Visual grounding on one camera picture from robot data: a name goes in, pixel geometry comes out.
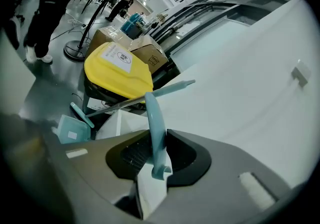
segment shiny floor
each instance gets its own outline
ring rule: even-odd
[[[73,19],[70,15],[83,23],[89,23],[98,5],[91,3],[81,14],[86,1],[71,0],[69,2],[66,10],[67,14],[61,18],[59,26],[55,29],[51,39],[74,26],[68,23],[68,20]],[[23,0],[22,5],[17,8],[17,14],[25,17],[25,21],[21,26],[21,42],[28,31],[29,24],[38,5],[39,0]],[[121,26],[121,22],[117,19],[114,19],[112,23],[106,21],[105,16],[108,15],[109,10],[105,10],[102,15],[99,14],[97,16],[96,24],[89,31],[89,38],[92,38],[99,28],[110,25],[117,28]],[[34,64],[27,63],[25,49],[22,43],[20,44],[17,52],[21,59],[24,60],[25,65],[36,76],[35,83],[19,112],[22,118],[34,122],[49,121],[53,127],[57,127],[62,115],[74,117],[74,113],[70,108],[71,102],[75,102],[79,107],[82,107],[84,63],[68,59],[63,49],[67,42],[80,40],[83,31],[80,27],[77,27],[73,32],[65,33],[51,41],[48,52],[53,57],[51,64],[46,64],[39,60]]]

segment sneaker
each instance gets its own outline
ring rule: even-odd
[[[26,61],[29,63],[35,63],[37,60],[35,48],[27,45],[25,47],[25,51],[26,51],[25,53]]]
[[[41,60],[44,63],[51,63],[52,62],[52,56],[50,54],[47,54],[46,56],[42,57],[42,58],[36,58],[37,60]]]

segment black pants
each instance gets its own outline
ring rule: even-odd
[[[49,50],[52,33],[59,25],[70,0],[39,0],[39,8],[32,18],[24,44],[34,47],[38,58]]]
[[[125,6],[123,4],[116,4],[115,7],[113,7],[110,15],[109,15],[109,20],[113,21],[114,18],[120,13],[120,11],[125,8]]]

